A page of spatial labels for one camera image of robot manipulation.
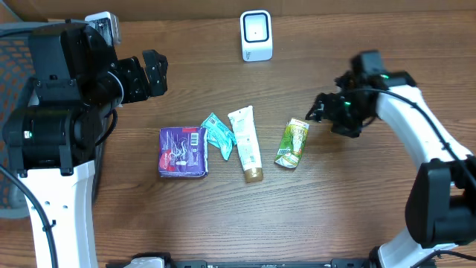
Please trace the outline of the green tea drink carton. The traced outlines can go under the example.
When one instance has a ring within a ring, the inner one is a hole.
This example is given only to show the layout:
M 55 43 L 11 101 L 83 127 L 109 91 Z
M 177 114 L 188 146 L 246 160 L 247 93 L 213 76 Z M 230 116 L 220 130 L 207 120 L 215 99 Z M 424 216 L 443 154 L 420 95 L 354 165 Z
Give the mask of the green tea drink carton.
M 274 163 L 285 168 L 296 168 L 303 155 L 309 124 L 292 118 L 283 132 Z

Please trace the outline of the white tube gold cap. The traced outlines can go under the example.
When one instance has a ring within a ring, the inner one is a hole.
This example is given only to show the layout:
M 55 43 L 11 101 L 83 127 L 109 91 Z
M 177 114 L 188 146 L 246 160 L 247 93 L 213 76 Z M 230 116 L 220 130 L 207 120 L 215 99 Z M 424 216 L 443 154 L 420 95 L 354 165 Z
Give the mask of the white tube gold cap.
M 247 106 L 228 114 L 231 122 L 239 159 L 247 183 L 263 180 L 263 166 L 261 162 L 260 146 L 254 124 L 253 106 Z

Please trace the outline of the purple pad package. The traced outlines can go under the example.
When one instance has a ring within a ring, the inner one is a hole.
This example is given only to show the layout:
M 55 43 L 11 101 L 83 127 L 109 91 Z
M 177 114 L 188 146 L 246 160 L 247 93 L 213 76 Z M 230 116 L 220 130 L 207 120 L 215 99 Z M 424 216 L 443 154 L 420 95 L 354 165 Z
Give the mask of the purple pad package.
M 203 178 L 208 174 L 208 131 L 204 127 L 165 127 L 159 133 L 161 177 Z

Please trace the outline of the teal snack packet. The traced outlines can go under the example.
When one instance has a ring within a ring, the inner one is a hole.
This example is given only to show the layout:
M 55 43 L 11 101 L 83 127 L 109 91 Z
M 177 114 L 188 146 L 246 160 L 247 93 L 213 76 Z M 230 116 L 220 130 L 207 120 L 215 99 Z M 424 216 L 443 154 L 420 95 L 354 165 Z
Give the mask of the teal snack packet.
M 229 160 L 233 147 L 237 144 L 234 133 L 214 113 L 201 126 L 208 131 L 208 143 L 220 149 L 225 161 Z

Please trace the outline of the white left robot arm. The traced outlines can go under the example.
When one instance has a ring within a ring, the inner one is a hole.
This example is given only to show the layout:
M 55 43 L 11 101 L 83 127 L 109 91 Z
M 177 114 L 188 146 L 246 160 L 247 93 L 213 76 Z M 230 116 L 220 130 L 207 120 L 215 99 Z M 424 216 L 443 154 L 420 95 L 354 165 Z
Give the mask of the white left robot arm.
M 118 59 L 113 37 L 87 22 L 8 29 L 24 37 L 38 101 L 13 110 L 2 129 L 2 173 L 24 194 L 38 267 L 96 267 L 92 201 L 104 127 L 125 103 L 167 91 L 167 58 L 147 50 Z

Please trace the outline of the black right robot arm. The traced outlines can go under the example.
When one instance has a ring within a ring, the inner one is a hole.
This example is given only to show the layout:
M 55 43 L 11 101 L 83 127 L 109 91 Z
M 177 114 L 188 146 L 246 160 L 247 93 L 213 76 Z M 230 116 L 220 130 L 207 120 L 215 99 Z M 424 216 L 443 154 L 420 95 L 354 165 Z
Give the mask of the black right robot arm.
M 460 257 L 455 248 L 475 241 L 475 155 L 437 120 L 406 71 L 348 71 L 335 84 L 338 92 L 320 93 L 306 119 L 327 119 L 334 133 L 356 138 L 379 118 L 418 169 L 405 228 L 363 267 L 435 267 L 436 256 Z

